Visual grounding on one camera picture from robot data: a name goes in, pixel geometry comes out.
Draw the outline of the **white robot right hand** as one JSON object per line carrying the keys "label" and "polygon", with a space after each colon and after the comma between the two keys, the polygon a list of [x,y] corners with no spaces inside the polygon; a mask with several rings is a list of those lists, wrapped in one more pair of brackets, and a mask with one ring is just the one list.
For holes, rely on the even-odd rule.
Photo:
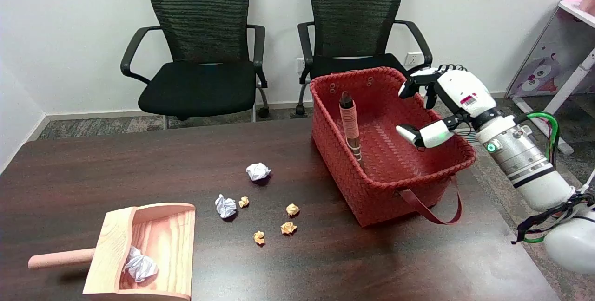
{"label": "white robot right hand", "polygon": [[410,74],[400,87],[399,97],[410,98],[425,88],[423,106],[433,109],[437,100],[444,102],[452,115],[421,129],[402,124],[397,133],[416,147],[433,148],[444,144],[455,134],[460,123],[475,130],[502,116],[488,89],[474,74],[461,65],[440,65]]}

